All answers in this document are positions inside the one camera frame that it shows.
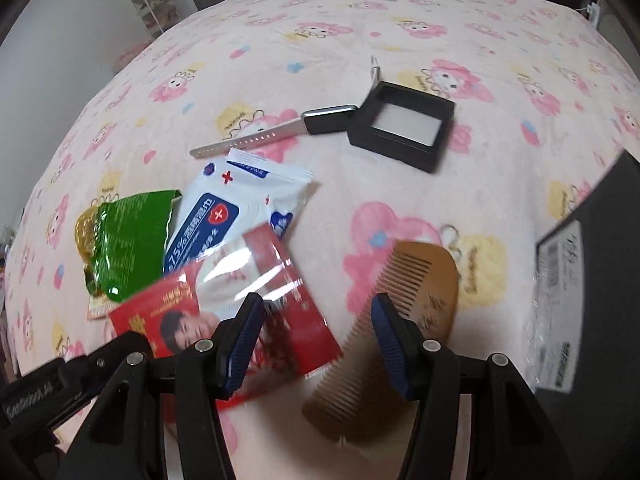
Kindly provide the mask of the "large black cardboard box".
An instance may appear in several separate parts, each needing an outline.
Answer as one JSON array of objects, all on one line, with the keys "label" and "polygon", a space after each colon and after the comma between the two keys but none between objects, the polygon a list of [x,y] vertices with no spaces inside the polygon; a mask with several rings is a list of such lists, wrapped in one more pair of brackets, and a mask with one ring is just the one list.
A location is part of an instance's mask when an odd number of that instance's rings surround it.
[{"label": "large black cardboard box", "polygon": [[575,478],[638,478],[638,159],[620,152],[536,258],[535,396]]}]

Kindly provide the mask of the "red packet with man photo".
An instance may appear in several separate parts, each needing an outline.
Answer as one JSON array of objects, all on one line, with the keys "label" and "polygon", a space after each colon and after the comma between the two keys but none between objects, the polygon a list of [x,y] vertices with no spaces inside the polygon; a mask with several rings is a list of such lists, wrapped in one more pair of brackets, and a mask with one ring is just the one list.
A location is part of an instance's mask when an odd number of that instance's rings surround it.
[{"label": "red packet with man photo", "polygon": [[140,333],[154,356],[166,358],[213,336],[251,292],[265,301],[265,321],[242,386],[218,404],[225,410],[313,373],[341,354],[285,244],[268,226],[206,250],[127,299],[110,319],[116,334]]}]

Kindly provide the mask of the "small black display case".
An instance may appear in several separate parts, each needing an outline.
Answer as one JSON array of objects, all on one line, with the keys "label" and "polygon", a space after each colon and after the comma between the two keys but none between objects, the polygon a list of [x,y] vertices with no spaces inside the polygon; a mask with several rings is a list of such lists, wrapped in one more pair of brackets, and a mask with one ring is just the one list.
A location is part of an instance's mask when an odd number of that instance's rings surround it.
[{"label": "small black display case", "polygon": [[428,174],[439,166],[456,103],[379,82],[347,123],[349,143]]}]

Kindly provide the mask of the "white blue alcohol wipes pack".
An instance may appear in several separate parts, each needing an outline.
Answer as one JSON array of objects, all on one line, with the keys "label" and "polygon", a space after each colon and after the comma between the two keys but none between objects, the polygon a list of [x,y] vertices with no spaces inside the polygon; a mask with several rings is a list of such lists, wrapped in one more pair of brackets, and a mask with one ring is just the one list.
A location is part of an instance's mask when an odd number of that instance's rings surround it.
[{"label": "white blue alcohol wipes pack", "polygon": [[163,272],[266,224],[281,237],[306,205],[312,173],[234,148],[208,162],[180,192]]}]

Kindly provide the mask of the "green foil snack bag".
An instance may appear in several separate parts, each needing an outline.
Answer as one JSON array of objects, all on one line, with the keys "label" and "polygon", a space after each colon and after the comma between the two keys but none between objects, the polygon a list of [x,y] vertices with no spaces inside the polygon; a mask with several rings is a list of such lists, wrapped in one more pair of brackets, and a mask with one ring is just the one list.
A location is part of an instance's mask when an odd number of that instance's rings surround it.
[{"label": "green foil snack bag", "polygon": [[76,221],[75,242],[90,296],[121,304],[157,281],[177,190],[138,193],[88,208]]}]

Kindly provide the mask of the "white shelf rack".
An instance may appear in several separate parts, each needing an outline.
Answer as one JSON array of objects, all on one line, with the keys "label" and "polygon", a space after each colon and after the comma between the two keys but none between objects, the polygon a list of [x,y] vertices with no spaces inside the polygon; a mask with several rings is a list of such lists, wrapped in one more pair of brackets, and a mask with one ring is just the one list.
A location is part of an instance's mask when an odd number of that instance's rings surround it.
[{"label": "white shelf rack", "polygon": [[181,21],[175,0],[128,0],[152,40]]}]

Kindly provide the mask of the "wooden brown comb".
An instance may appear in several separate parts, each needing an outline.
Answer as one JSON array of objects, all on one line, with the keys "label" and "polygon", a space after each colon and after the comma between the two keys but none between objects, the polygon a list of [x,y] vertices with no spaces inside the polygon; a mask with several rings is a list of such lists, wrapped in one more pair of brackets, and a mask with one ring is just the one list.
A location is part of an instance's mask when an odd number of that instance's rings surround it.
[{"label": "wooden brown comb", "polygon": [[425,380],[414,372],[422,342],[446,344],[457,310],[459,274],[438,245],[395,244],[366,306],[303,415],[336,442],[369,443],[408,410]]}]

